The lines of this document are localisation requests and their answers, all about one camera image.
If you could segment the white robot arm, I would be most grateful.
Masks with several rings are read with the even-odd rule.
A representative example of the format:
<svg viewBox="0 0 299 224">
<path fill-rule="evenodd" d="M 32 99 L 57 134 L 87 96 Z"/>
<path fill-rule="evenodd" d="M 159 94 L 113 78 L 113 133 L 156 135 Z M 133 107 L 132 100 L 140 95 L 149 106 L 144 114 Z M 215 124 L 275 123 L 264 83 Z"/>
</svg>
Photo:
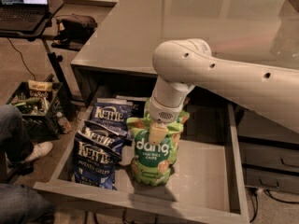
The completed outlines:
<svg viewBox="0 0 299 224">
<path fill-rule="evenodd" d="M 175 121 L 194 87 L 299 132 L 298 70 L 218 59 L 202 39 L 163 42 L 153 52 L 152 65 L 158 77 L 149 113 L 163 125 L 150 128 L 151 143 L 162 139 L 164 125 Z"/>
</svg>

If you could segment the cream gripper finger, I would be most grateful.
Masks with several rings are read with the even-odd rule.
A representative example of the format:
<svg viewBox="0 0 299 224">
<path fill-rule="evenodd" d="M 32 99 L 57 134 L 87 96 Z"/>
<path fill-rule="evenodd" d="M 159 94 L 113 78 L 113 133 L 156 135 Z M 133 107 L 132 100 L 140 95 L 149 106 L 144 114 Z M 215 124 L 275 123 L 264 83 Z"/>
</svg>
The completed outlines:
<svg viewBox="0 0 299 224">
<path fill-rule="evenodd" d="M 153 121 L 149 127 L 149 143 L 158 146 L 167 135 L 167 127 L 164 123 Z"/>
</svg>

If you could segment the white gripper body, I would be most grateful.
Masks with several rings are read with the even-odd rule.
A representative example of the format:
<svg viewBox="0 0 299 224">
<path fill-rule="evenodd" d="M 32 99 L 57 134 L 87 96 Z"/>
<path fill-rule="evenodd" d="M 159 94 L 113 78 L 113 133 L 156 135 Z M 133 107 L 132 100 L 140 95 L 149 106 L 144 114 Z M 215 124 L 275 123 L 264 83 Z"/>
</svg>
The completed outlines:
<svg viewBox="0 0 299 224">
<path fill-rule="evenodd" d="M 185 96 L 182 96 L 178 105 L 161 105 L 153 96 L 149 98 L 150 116 L 163 123 L 174 122 L 183 108 Z"/>
</svg>

